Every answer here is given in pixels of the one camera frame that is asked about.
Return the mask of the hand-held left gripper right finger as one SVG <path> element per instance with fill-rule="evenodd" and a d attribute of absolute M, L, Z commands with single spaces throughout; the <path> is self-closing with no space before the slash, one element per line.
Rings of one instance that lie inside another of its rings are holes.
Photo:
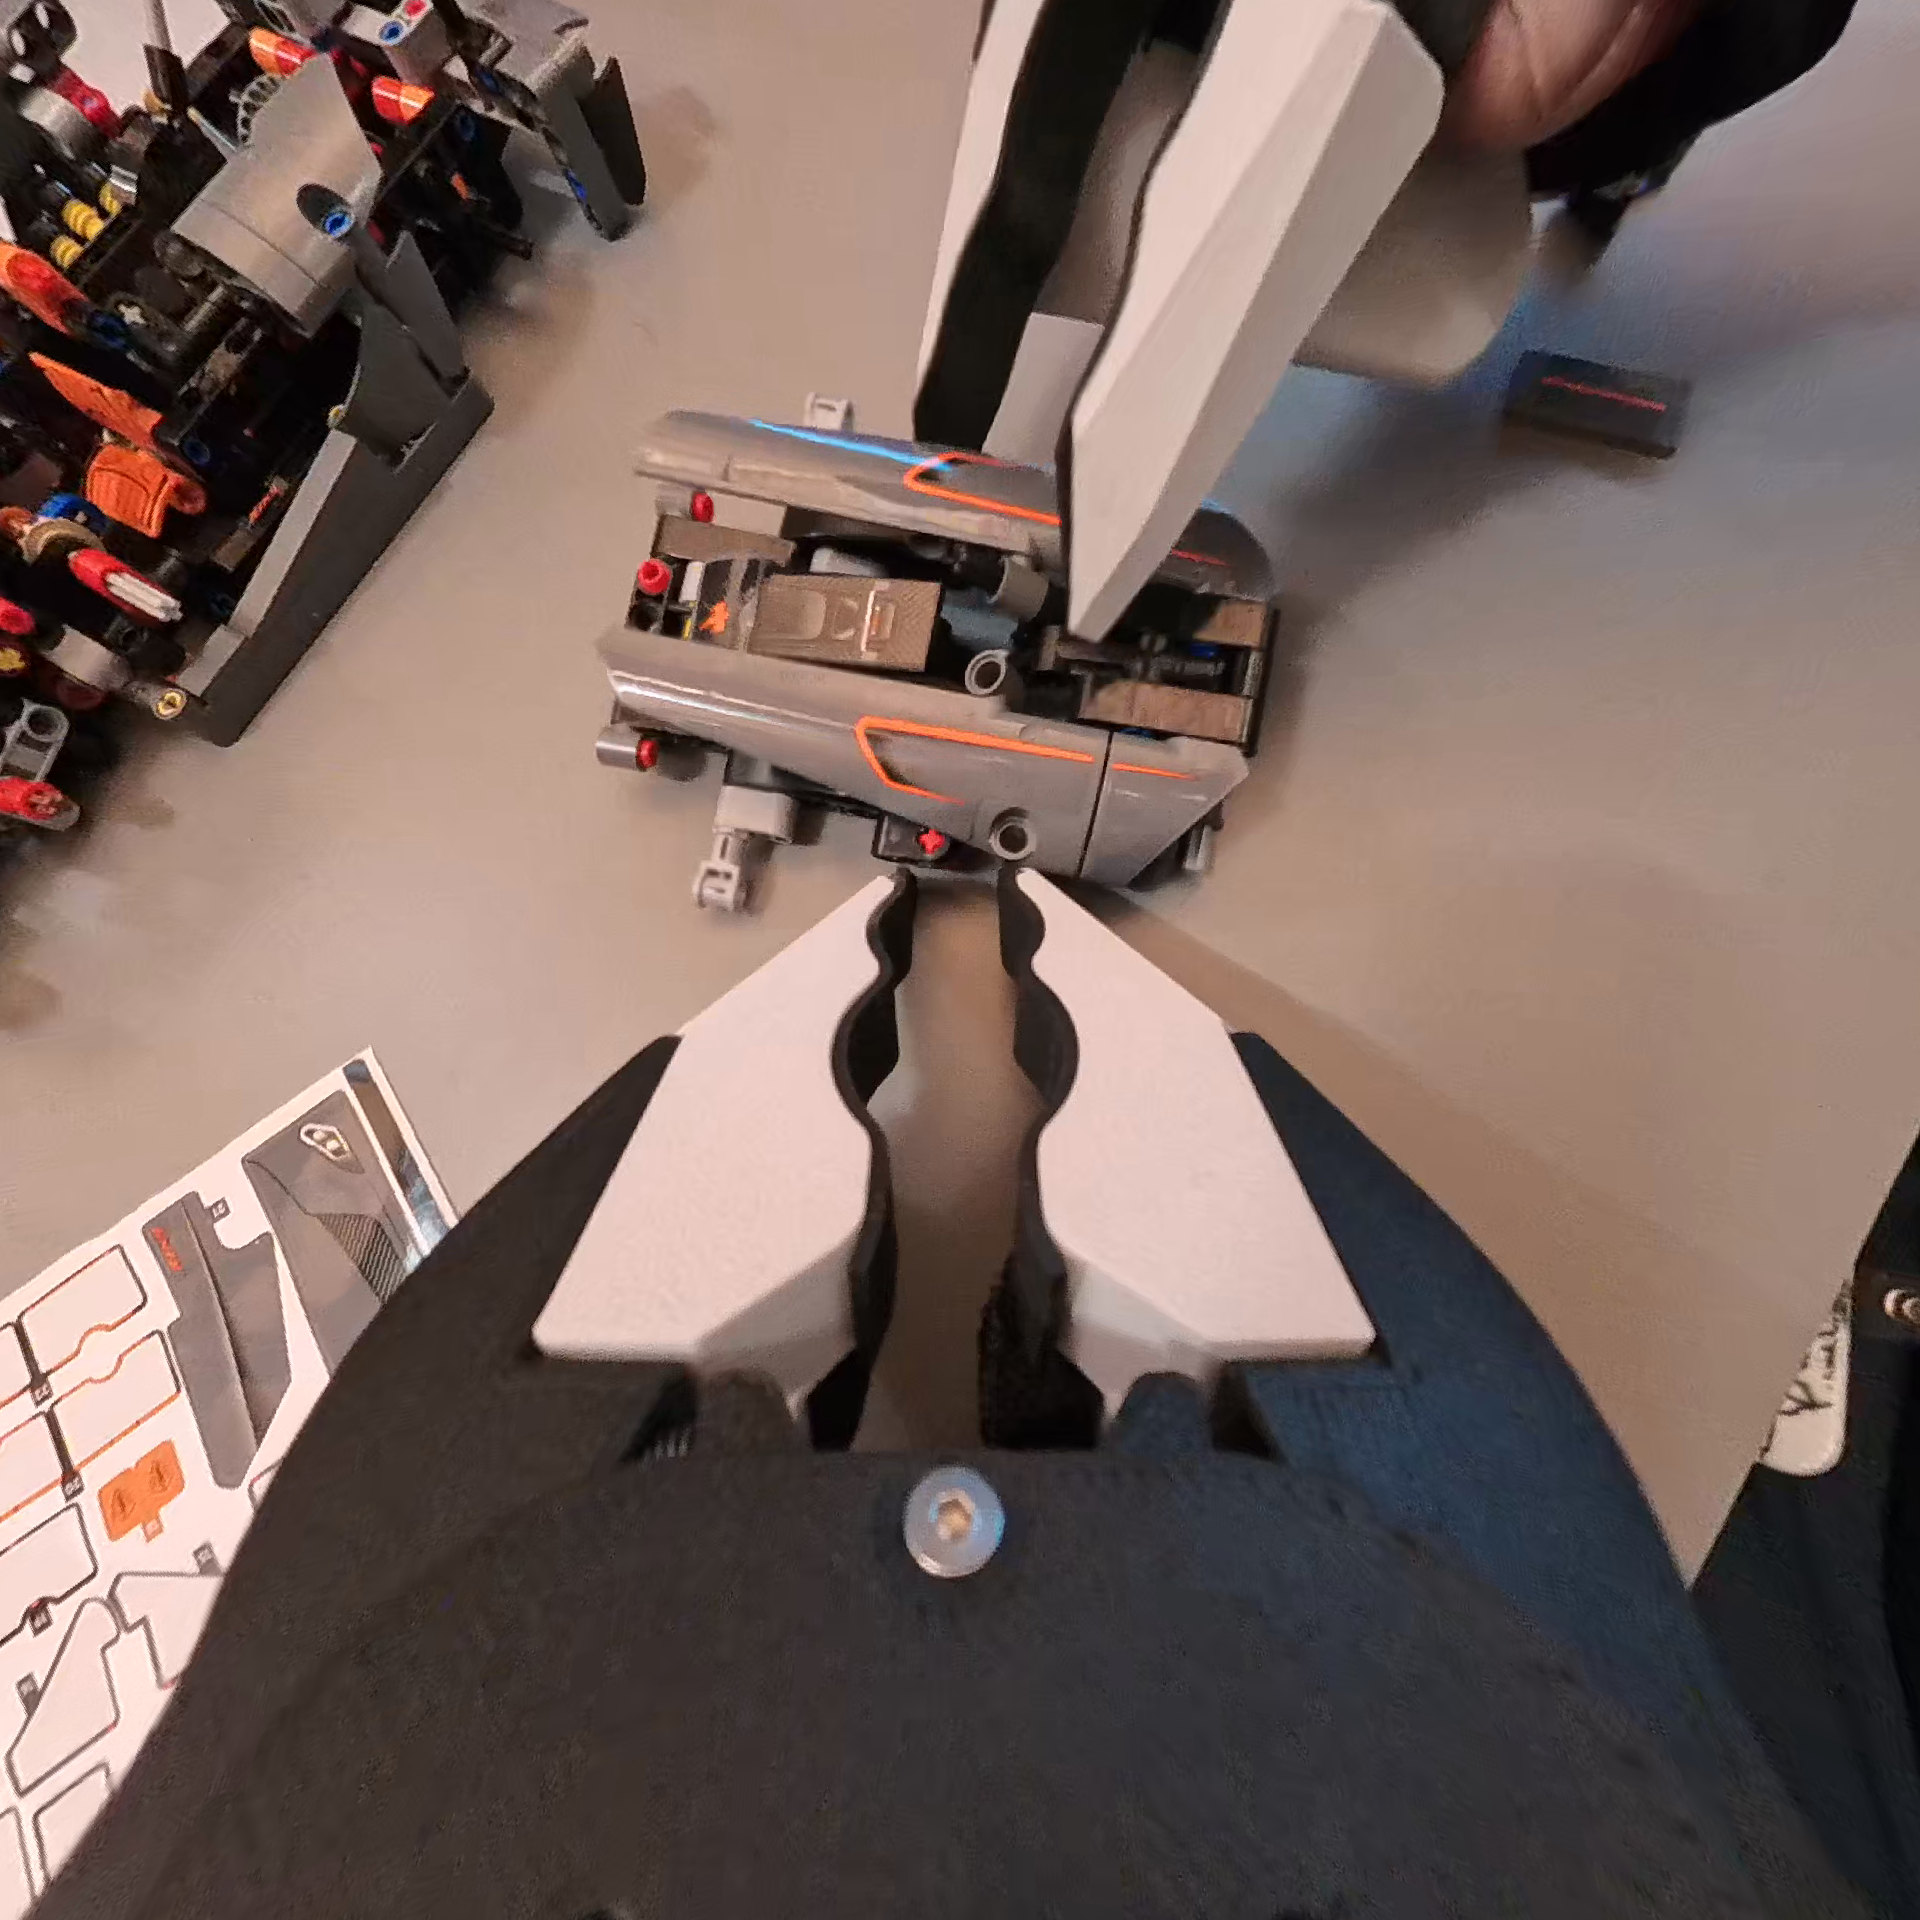
<path fill-rule="evenodd" d="M 1377 1323 L 1263 1100 L 1247 1037 L 1061 883 L 997 878 L 1038 1110 L 981 1318 L 981 1435 L 1089 1448 L 1143 1380 L 1370 1356 Z"/>

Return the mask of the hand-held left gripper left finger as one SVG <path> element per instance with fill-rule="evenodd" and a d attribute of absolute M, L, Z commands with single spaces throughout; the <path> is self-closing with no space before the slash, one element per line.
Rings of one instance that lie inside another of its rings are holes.
<path fill-rule="evenodd" d="M 919 885 L 881 875 L 689 1020 L 542 1304 L 568 1362 L 778 1387 L 850 1448 L 899 1286 L 890 1147 Z"/>

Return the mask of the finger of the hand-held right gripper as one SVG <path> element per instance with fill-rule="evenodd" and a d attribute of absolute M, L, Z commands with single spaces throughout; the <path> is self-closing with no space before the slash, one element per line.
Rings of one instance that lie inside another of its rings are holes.
<path fill-rule="evenodd" d="M 1444 77 L 1391 3 L 1237 2 L 1149 165 L 1065 420 L 1069 630 L 1175 553 L 1428 147 Z"/>
<path fill-rule="evenodd" d="M 1227 11 L 983 6 L 927 296 L 916 439 L 984 452 L 1044 331 L 1108 322 L 1141 185 Z"/>

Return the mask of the small lego car subassembly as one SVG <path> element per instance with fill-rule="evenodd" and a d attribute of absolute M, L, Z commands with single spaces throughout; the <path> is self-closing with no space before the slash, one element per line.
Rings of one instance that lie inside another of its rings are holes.
<path fill-rule="evenodd" d="M 719 763 L 693 899 L 751 904 L 825 814 L 881 862 L 1136 890 L 1207 867 L 1264 727 L 1281 616 L 1249 528 L 1205 504 L 1090 633 L 1044 466 L 829 423 L 670 410 L 595 752 Z"/>

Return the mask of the dark grey red-striped lego tile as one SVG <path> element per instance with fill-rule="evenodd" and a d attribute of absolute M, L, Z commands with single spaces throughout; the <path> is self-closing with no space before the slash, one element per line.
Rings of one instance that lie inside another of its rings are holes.
<path fill-rule="evenodd" d="M 1662 462 L 1679 450 L 1692 395 L 1692 381 L 1668 374 L 1527 350 L 1510 376 L 1503 420 Z"/>

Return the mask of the lego sticker sheet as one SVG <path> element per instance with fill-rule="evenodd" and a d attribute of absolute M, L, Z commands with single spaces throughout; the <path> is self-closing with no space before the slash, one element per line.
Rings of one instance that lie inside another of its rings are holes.
<path fill-rule="evenodd" d="M 282 1457 L 455 1217 L 361 1050 L 4 1289 L 4 1916 L 132 1770 Z"/>

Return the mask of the large lego car chassis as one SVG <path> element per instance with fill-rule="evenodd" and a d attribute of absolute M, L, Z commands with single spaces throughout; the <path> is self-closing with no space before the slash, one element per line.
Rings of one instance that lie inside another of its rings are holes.
<path fill-rule="evenodd" d="M 647 202 L 581 3 L 219 9 L 182 58 L 145 3 L 116 108 L 70 3 L 3 8 L 4 851 L 80 820 L 116 704 L 237 743 L 492 418 L 512 136 L 602 238 Z"/>

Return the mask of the person's right hand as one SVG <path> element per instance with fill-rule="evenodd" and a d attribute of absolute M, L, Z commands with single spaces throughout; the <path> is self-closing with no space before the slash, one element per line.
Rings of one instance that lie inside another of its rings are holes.
<path fill-rule="evenodd" d="M 1493 2 L 1448 88 L 1443 130 L 1519 153 L 1567 131 L 1665 55 L 1703 2 Z"/>

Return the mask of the person's dark green shirt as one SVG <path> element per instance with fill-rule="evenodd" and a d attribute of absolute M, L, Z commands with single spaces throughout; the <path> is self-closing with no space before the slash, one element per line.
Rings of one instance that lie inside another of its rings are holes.
<path fill-rule="evenodd" d="M 1917 1147 L 1836 1289 L 1847 1281 L 1856 1320 L 1842 1462 L 1807 1479 L 1757 1462 L 1692 1593 L 1829 1853 L 1886 1916 L 1917 1916 Z"/>

